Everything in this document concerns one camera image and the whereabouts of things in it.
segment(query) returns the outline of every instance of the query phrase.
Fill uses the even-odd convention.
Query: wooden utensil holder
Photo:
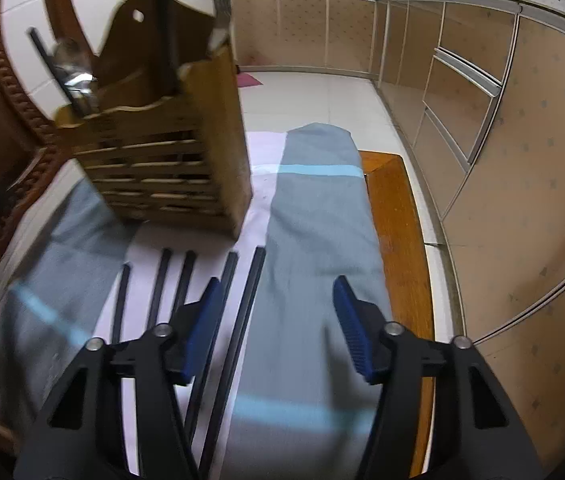
[[[231,48],[225,44],[210,59],[187,63],[179,73],[181,92],[157,96],[154,53],[139,66],[127,50],[112,57],[118,63],[102,59],[115,50],[109,40],[118,36],[120,14],[141,0],[128,2],[114,18],[100,59],[110,74],[124,77],[99,89],[101,113],[79,118],[69,106],[57,111],[62,142],[121,217],[237,238],[252,189]],[[147,20],[152,9],[145,6],[142,12]]]

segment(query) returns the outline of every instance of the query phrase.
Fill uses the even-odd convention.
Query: metal screw
[[[471,339],[464,335],[458,335],[453,338],[453,343],[458,348],[466,350],[467,348],[471,348]]]
[[[158,337],[167,337],[171,335],[172,328],[169,323],[161,323],[154,328],[154,335]]]
[[[400,335],[405,332],[405,327],[395,321],[389,321],[384,330],[387,335]]]
[[[87,350],[95,351],[101,349],[102,345],[104,345],[104,341],[101,338],[93,337],[86,342],[85,348]]]

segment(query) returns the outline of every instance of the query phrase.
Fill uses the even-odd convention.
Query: floor
[[[446,272],[440,225],[427,190],[419,181],[409,152],[372,83],[365,79],[291,72],[254,72],[261,86],[240,89],[247,131],[287,132],[308,123],[328,123],[348,130],[359,150],[397,153],[403,157],[418,208],[427,253],[434,302],[434,330],[438,341],[454,333],[451,281]]]

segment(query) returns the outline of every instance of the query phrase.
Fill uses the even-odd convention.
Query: fork
[[[231,0],[213,0],[216,20],[207,43],[209,54],[216,51],[227,38],[229,38],[229,25],[231,23]]]

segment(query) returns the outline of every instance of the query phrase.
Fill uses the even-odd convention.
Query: metal spoon
[[[98,98],[91,88],[91,84],[97,79],[92,73],[89,54],[80,48],[78,41],[71,38],[60,39],[52,59],[67,90],[82,99],[88,114],[98,113]]]

